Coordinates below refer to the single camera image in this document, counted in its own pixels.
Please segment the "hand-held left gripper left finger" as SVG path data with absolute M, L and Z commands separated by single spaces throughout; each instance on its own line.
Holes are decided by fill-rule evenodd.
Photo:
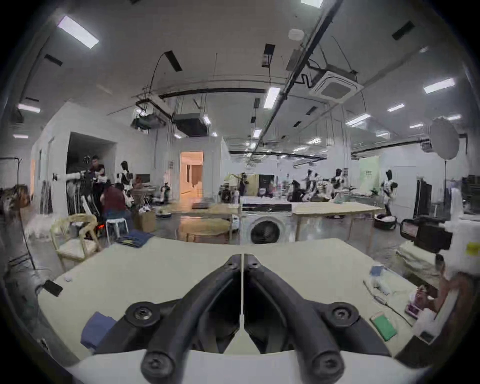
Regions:
M 224 353 L 241 328 L 242 255 L 232 255 L 182 298 L 131 304 L 94 355 L 146 350 L 147 381 L 179 381 L 187 352 Z

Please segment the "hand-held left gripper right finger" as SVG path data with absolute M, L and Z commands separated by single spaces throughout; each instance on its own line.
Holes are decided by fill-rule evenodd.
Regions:
M 341 347 L 361 355 L 392 357 L 385 342 L 351 303 L 307 300 L 253 254 L 244 254 L 247 289 L 257 290 L 279 316 L 275 343 L 292 345 L 307 377 L 338 381 L 345 373 Z

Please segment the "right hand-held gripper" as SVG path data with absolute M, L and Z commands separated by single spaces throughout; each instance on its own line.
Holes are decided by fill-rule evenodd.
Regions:
M 444 276 L 479 276 L 479 215 L 465 214 L 459 188 L 450 188 L 450 197 L 449 220 L 429 216 L 405 219 L 400 224 L 400 234 L 417 248 L 440 256 Z

